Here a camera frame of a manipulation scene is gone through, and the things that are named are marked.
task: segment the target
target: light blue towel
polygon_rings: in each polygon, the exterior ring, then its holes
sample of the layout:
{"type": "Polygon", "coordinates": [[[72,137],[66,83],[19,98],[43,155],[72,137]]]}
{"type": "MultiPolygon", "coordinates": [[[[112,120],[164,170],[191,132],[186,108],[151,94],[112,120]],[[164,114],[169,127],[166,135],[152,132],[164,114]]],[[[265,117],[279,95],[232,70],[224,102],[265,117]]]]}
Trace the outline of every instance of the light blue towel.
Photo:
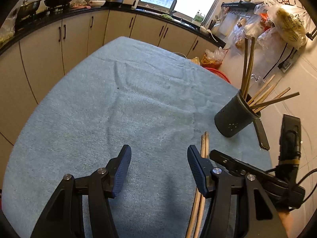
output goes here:
{"type": "MultiPolygon", "coordinates": [[[[129,144],[126,182],[110,200],[119,236],[184,238],[195,192],[187,147],[199,149],[205,131],[210,150],[264,170],[272,166],[253,124],[232,138],[214,124],[236,92],[178,55],[116,39],[68,73],[29,118],[7,165],[4,214],[21,238],[30,237],[64,174],[90,175],[129,144]]],[[[84,224],[91,238],[87,201],[84,224]]]]}

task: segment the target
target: black utensil holder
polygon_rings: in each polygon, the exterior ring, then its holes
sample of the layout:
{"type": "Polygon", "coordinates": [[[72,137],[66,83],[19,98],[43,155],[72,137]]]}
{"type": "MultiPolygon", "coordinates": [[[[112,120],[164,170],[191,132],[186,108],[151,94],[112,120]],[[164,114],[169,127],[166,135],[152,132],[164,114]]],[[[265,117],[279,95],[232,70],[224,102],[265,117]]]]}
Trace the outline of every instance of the black utensil holder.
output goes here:
{"type": "Polygon", "coordinates": [[[229,103],[215,115],[215,124],[223,136],[230,138],[260,117],[261,113],[253,112],[239,90],[229,103]]]}

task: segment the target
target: kitchen cabinet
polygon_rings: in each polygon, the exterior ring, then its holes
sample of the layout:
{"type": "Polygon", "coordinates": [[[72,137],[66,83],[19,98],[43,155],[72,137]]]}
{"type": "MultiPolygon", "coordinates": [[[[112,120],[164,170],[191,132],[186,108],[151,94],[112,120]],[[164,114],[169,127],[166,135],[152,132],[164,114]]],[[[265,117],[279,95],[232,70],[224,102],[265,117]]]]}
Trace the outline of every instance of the kitchen cabinet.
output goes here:
{"type": "Polygon", "coordinates": [[[0,134],[0,189],[2,189],[4,172],[13,146],[0,134]]]}
{"type": "Polygon", "coordinates": [[[88,56],[103,46],[108,16],[109,10],[91,13],[88,36],[88,56]]]}
{"type": "Polygon", "coordinates": [[[197,35],[168,23],[159,47],[187,55],[196,38],[197,35]]]}
{"type": "Polygon", "coordinates": [[[166,25],[164,21],[137,15],[130,38],[158,46],[166,25]]]}
{"type": "Polygon", "coordinates": [[[38,103],[64,76],[61,22],[47,25],[20,40],[24,69],[38,103]]]}
{"type": "Polygon", "coordinates": [[[72,68],[87,57],[90,13],[62,20],[62,51],[64,71],[72,68]]]}
{"type": "Polygon", "coordinates": [[[208,42],[207,40],[197,37],[196,40],[194,41],[191,50],[189,51],[187,58],[188,59],[193,59],[195,57],[198,57],[199,60],[201,61],[203,56],[205,55],[206,49],[209,49],[210,51],[215,51],[218,49],[215,45],[212,43],[208,42]]]}
{"type": "Polygon", "coordinates": [[[130,37],[135,17],[136,14],[130,12],[110,11],[103,44],[121,36],[130,37]]]}
{"type": "Polygon", "coordinates": [[[14,144],[37,106],[18,42],[0,56],[0,105],[0,132],[14,144]]]}

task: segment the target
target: sink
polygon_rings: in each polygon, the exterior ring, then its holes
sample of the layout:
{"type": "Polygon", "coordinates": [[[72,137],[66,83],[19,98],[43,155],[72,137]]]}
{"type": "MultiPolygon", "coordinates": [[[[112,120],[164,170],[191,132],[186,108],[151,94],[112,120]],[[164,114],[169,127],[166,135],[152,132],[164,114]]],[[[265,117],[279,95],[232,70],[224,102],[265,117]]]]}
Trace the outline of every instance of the sink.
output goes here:
{"type": "MultiPolygon", "coordinates": [[[[165,12],[154,12],[154,11],[149,11],[149,10],[145,10],[145,9],[136,9],[136,10],[137,11],[141,11],[141,12],[150,13],[150,14],[157,15],[157,16],[161,16],[162,14],[166,14],[165,12]]],[[[188,28],[191,28],[191,29],[194,29],[194,30],[197,30],[197,31],[199,30],[198,27],[196,27],[196,26],[194,27],[193,25],[191,25],[191,22],[189,22],[187,20],[184,20],[182,18],[179,18],[179,17],[177,17],[177,18],[180,19],[180,20],[176,19],[176,16],[173,16],[173,19],[170,20],[170,21],[174,21],[174,22],[180,23],[180,24],[182,24],[182,25],[184,25],[184,26],[186,26],[188,28]]]]}

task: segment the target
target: faucet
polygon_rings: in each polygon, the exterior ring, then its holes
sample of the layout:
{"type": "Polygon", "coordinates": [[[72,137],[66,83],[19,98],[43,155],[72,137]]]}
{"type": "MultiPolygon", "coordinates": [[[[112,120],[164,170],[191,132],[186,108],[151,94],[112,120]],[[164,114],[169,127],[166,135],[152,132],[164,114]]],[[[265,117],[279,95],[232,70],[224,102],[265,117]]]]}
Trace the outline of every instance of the faucet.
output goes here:
{"type": "Polygon", "coordinates": [[[176,4],[177,4],[177,0],[174,0],[173,3],[172,3],[171,9],[170,9],[170,16],[173,16],[173,14],[176,12],[176,11],[174,10],[176,4]]]}

